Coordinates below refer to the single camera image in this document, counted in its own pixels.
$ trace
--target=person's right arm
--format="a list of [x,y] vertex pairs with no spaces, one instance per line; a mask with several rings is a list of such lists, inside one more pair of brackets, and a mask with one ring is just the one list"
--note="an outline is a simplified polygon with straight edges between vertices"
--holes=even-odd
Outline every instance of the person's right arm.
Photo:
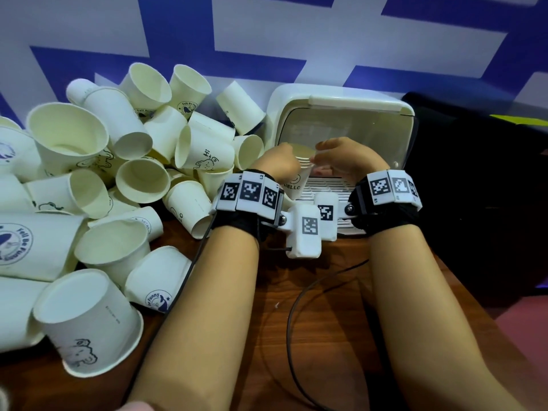
[[[354,184],[388,165],[349,138],[317,144],[311,160]],[[421,230],[414,225],[370,239],[373,292],[394,375],[413,410],[524,408],[485,365],[472,329]]]

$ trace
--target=forearm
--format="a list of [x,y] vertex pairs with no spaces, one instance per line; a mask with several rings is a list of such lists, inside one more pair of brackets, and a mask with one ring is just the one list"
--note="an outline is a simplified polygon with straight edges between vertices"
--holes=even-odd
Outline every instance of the forearm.
[[131,401],[146,401],[158,410],[228,410],[258,261],[253,236],[230,226],[213,231],[147,354]]
[[419,228],[375,234],[371,263],[387,351],[413,409],[523,409],[485,366]]

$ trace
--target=blue and white wall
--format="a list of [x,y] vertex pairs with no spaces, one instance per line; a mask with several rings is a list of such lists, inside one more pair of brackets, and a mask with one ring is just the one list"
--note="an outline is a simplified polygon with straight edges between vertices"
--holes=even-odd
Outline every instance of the blue and white wall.
[[[176,63],[266,108],[307,82],[548,108],[548,0],[0,0],[0,114]],[[215,116],[210,99],[202,110]]]

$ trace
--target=wooden table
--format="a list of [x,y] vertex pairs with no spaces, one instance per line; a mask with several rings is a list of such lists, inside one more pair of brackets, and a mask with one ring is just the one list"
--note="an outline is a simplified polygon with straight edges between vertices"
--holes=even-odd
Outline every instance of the wooden table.
[[[189,258],[198,243],[174,220],[153,247],[174,245]],[[284,244],[283,236],[268,242]],[[279,252],[261,254],[257,290],[247,344],[232,401],[233,410],[311,409],[291,380],[285,352],[285,325],[299,292],[318,277],[368,257],[366,239],[325,243],[317,260],[289,260]],[[534,367],[499,331],[494,321],[438,261],[476,334],[495,376],[530,410],[548,409],[548,394]],[[407,409],[383,350],[374,310],[370,307],[368,265],[324,280],[301,301],[295,314],[293,358],[305,389],[338,409]],[[15,410],[100,410],[120,405],[147,340],[161,316],[139,309],[145,332],[138,348],[112,371],[90,379],[69,376],[59,356],[44,340],[39,345],[0,355],[0,384],[7,387]]]

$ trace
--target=pink floor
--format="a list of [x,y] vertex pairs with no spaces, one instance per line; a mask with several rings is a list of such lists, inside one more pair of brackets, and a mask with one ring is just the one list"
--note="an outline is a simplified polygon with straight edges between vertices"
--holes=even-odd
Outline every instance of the pink floor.
[[524,297],[496,321],[548,384],[548,296]]

